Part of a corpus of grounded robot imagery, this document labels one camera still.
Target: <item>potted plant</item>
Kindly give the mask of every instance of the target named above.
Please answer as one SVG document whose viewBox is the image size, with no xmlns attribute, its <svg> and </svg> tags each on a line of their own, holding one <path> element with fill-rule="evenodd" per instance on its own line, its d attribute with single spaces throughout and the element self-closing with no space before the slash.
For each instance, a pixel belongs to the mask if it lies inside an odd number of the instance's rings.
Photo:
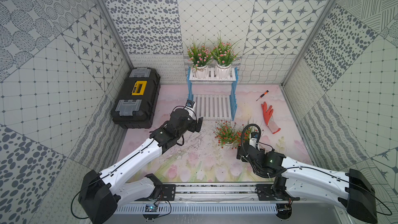
<svg viewBox="0 0 398 224">
<path fill-rule="evenodd" d="M 236 56 L 234 46 L 236 43 L 222 42 L 221 35 L 218 36 L 217 43 L 214 44 L 211 55 L 217 61 L 215 72 L 216 77 L 228 78 L 231 74 L 231 65 L 235 61 Z"/>
<path fill-rule="evenodd" d="M 206 41 L 197 45 L 194 41 L 191 47 L 187 47 L 189 60 L 192 61 L 192 73 L 195 78 L 205 79 L 209 76 L 209 67 L 207 64 L 211 62 L 211 52 L 208 47 L 205 47 Z"/>
<path fill-rule="evenodd" d="M 236 123 L 231 126 L 230 121 L 216 121 L 216 127 L 213 133 L 216 134 L 215 139 L 218 140 L 218 146 L 231 146 L 237 148 L 240 144 L 241 129 L 236 128 Z"/>
</svg>

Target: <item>orange glove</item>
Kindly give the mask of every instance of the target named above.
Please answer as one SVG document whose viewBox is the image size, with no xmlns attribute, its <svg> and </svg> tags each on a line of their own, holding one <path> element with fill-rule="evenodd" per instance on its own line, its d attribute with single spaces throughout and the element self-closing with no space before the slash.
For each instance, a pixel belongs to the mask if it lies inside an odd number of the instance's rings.
<svg viewBox="0 0 398 224">
<path fill-rule="evenodd" d="M 261 108 L 263 109 L 264 121 L 266 122 L 266 125 L 268 126 L 269 119 L 272 117 L 272 113 L 273 113 L 272 106 L 269 106 L 269 109 L 267 110 L 267 103 L 264 102 L 263 104 L 261 104 Z"/>
<path fill-rule="evenodd" d="M 273 120 L 272 114 L 273 114 L 273 109 L 272 106 L 269 106 L 267 109 L 267 103 L 264 102 L 261 104 L 261 108 L 263 109 L 263 117 L 264 121 L 266 122 L 267 127 L 271 130 L 272 134 L 275 134 L 281 130 Z"/>
</svg>

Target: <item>plant stand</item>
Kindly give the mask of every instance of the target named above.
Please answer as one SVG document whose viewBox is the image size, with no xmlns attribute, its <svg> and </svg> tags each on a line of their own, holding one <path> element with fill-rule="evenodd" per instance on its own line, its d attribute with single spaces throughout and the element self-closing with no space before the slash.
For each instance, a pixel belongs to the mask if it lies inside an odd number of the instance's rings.
<svg viewBox="0 0 398 224">
<path fill-rule="evenodd" d="M 192 82 L 231 82 L 231 94 L 228 95 L 194 95 L 192 93 Z M 238 84 L 238 69 L 232 71 L 232 75 L 228 78 L 218 78 L 215 75 L 214 68 L 210 68 L 207 78 L 198 79 L 193 77 L 191 68 L 187 75 L 188 83 L 188 99 L 196 102 L 195 113 L 198 118 L 203 120 L 228 120 L 235 119 L 236 108 L 236 86 Z"/>
</svg>

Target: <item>white flower pot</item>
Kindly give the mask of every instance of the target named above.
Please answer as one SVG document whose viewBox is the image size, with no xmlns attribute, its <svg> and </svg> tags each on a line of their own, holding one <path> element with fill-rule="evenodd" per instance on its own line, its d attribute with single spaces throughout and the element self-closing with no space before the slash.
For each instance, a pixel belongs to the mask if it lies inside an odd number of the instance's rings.
<svg viewBox="0 0 398 224">
<path fill-rule="evenodd" d="M 215 68 L 216 77 L 229 78 L 230 73 L 231 73 L 231 65 L 232 64 L 229 64 L 228 66 L 223 67 L 223 66 L 219 65 L 218 63 L 216 63 L 216 68 Z"/>
<path fill-rule="evenodd" d="M 193 76 L 198 79 L 205 79 L 209 77 L 209 68 L 207 65 L 203 67 L 196 67 L 192 69 Z"/>
</svg>

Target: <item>toolbox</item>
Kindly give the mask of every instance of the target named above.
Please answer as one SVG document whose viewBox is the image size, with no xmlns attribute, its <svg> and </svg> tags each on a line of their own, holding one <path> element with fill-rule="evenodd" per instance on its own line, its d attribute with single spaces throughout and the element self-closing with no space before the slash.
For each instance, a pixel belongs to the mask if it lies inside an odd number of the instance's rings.
<svg viewBox="0 0 398 224">
<path fill-rule="evenodd" d="M 160 75 L 155 69 L 133 69 L 111 111 L 113 122 L 123 129 L 151 128 L 159 90 Z"/>
</svg>

